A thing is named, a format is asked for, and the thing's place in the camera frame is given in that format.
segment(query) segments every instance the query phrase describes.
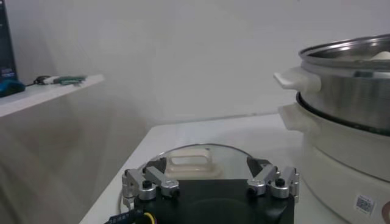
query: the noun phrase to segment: black monitor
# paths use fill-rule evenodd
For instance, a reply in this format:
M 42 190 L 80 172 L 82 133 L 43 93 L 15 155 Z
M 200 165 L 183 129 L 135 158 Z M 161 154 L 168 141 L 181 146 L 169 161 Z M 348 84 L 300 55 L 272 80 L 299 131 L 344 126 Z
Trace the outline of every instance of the black monitor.
M 4 0 L 0 0 L 0 82 L 18 80 Z

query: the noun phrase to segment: metal bracket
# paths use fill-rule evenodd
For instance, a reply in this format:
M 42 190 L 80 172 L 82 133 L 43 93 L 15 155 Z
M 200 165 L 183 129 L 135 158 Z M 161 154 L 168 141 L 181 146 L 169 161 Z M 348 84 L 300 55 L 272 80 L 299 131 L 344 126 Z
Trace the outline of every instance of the metal bracket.
M 163 196 L 177 198 L 180 195 L 179 182 L 175 179 L 168 178 L 156 167 L 151 166 L 146 168 L 145 177 L 160 187 Z
M 137 195 L 141 200 L 151 200 L 156 197 L 156 185 L 145 179 L 138 170 L 126 170 L 125 176 L 127 187 L 130 186 L 133 189 L 133 195 Z
M 293 167 L 286 167 L 280 177 L 271 183 L 271 194 L 276 198 L 288 198 L 291 194 L 298 201 L 299 173 Z
M 277 167 L 270 164 L 266 165 L 257 176 L 247 180 L 248 192 L 253 196 L 265 194 L 268 182 L 275 178 L 277 171 Z

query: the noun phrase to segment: white wall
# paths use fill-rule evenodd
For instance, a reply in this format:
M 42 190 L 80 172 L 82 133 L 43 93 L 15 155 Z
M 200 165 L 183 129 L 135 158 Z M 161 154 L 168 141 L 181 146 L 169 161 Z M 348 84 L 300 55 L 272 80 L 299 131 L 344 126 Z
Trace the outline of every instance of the white wall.
M 390 31 L 387 0 L 8 0 L 7 6 L 22 81 L 38 74 L 107 79 L 0 119 L 1 152 L 9 157 L 2 166 L 7 183 L 28 185 L 23 200 L 31 206 L 21 210 L 29 223 L 76 223 L 151 126 L 275 112 L 294 96 L 272 73 L 299 65 L 300 49 Z M 21 166 L 20 157 L 35 168 L 28 161 Z M 58 191 L 73 199 L 59 200 Z M 42 218 L 47 210 L 51 216 Z

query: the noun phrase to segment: screw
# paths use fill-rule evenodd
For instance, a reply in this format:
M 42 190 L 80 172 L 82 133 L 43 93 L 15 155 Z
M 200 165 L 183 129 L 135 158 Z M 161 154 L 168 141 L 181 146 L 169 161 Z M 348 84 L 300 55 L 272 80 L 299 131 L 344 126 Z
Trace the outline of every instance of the screw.
M 142 188 L 143 189 L 149 189 L 152 188 L 152 182 L 150 180 L 144 180 L 142 182 Z
M 278 178 L 278 179 L 275 180 L 275 185 L 277 187 L 283 187 L 285 185 L 285 183 L 286 182 L 283 179 L 281 179 L 281 178 Z

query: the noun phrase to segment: yellow wire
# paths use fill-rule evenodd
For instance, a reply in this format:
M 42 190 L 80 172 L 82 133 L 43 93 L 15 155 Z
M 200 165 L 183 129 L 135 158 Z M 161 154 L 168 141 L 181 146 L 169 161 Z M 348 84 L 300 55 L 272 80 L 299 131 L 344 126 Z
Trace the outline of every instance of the yellow wire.
M 154 222 L 154 217 L 152 216 L 152 214 L 148 213 L 148 212 L 145 212 L 144 215 L 148 216 L 152 222 L 152 224 L 155 224 Z

